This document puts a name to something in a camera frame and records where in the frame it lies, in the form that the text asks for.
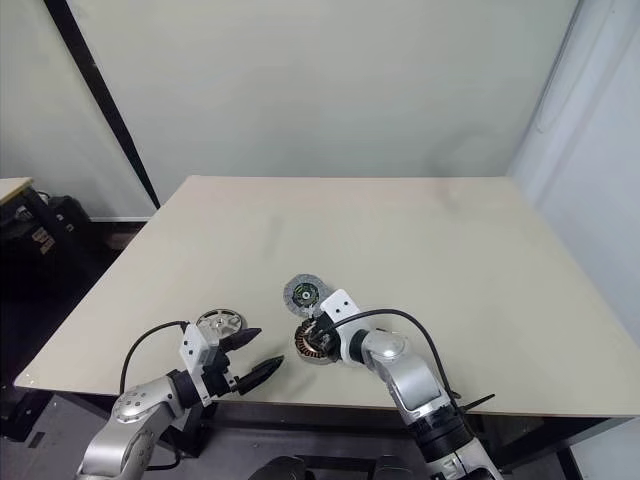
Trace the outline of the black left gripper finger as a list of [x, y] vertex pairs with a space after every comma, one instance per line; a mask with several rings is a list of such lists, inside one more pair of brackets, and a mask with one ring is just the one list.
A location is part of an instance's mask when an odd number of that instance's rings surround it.
[[264, 360], [256, 365], [248, 374], [236, 378], [236, 389], [238, 394], [247, 394], [266, 382], [282, 365], [284, 356], [276, 356]]
[[261, 328], [245, 328], [225, 337], [224, 351], [231, 352], [239, 350], [255, 339], [261, 332]]

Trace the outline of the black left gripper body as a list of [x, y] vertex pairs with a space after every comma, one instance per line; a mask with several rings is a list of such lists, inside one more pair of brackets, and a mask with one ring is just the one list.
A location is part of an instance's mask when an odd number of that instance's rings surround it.
[[201, 379], [210, 398], [219, 398], [238, 389], [238, 378], [229, 370], [230, 359], [226, 347], [226, 341], [222, 340], [212, 360], [203, 366]]

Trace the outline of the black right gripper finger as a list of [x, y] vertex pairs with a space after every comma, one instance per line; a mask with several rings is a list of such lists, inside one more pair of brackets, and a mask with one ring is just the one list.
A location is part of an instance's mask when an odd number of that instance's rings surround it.
[[311, 320], [304, 333], [304, 341], [309, 347], [325, 347], [327, 340], [327, 323], [321, 319]]

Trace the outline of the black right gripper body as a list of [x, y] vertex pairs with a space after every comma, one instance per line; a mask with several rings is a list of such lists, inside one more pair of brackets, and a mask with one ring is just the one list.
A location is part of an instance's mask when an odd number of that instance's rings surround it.
[[334, 322], [327, 313], [318, 317], [318, 348], [322, 362], [341, 362], [341, 339], [333, 327]]

